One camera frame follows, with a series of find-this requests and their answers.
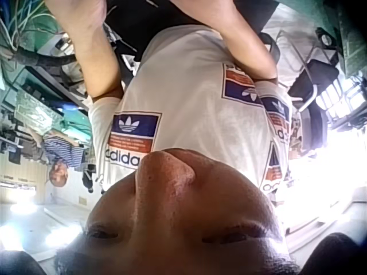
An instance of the white t-shirt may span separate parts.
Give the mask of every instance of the white t-shirt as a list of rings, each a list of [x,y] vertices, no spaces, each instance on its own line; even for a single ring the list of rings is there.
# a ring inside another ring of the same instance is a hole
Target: white t-shirt
[[[221,37],[203,26],[166,29],[151,41],[123,100],[89,112],[103,188],[152,151],[184,148],[226,163],[264,193],[287,171],[292,104],[271,82],[256,84]]]

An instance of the striped shirt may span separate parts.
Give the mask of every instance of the striped shirt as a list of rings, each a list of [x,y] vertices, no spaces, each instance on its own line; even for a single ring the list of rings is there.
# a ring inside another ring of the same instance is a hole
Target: striped shirt
[[[78,168],[81,165],[84,148],[75,147],[61,137],[45,135],[42,147],[51,163],[60,160],[68,167]]]

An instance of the printed graphic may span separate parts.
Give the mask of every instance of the printed graphic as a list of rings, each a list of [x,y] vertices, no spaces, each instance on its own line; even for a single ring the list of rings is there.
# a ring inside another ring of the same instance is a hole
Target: printed graphic
[[[137,169],[153,150],[160,113],[124,112],[114,116],[106,158],[113,164]]]
[[[274,125],[276,135],[281,141],[288,144],[290,141],[289,107],[272,96],[262,97],[261,101]]]
[[[224,65],[222,98],[262,107],[252,79],[236,66]]]
[[[283,173],[280,167],[279,158],[277,156],[273,143],[271,144],[270,148],[271,150],[269,154],[265,178],[261,186],[261,189],[266,193],[275,190],[280,184],[281,179],[283,179]]]

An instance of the man in striped shirt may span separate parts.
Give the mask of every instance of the man in striped shirt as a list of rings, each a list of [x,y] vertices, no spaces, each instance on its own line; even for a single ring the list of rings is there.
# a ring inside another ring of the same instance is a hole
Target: man in striped shirt
[[[52,168],[49,179],[56,187],[65,186],[68,180],[68,168],[80,167],[83,159],[84,147],[62,132],[51,130],[43,137],[32,129],[29,133],[34,139],[35,151],[42,150]]]

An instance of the man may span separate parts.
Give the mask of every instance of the man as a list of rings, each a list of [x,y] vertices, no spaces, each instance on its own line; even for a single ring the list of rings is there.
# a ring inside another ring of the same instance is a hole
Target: man
[[[97,170],[108,190],[87,237],[69,248],[87,256],[72,261],[82,266],[74,271],[294,271],[263,194],[287,169],[292,104],[276,65],[233,0],[171,1],[206,26],[158,33],[124,92],[103,31],[106,3],[46,0],[93,98]]]
[[[43,137],[32,129],[28,132],[34,139],[34,152],[43,152],[52,165],[49,179],[55,187],[64,187],[68,180],[68,168],[80,167],[84,147],[66,134],[51,130]]]

